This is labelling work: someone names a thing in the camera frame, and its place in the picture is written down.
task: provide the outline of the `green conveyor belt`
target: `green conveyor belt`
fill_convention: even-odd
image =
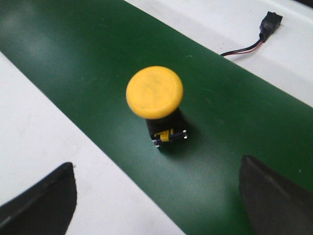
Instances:
[[[313,109],[122,0],[0,0],[0,51],[188,235],[254,234],[243,154],[313,191]],[[181,77],[189,123],[160,150],[125,100],[151,65]]]

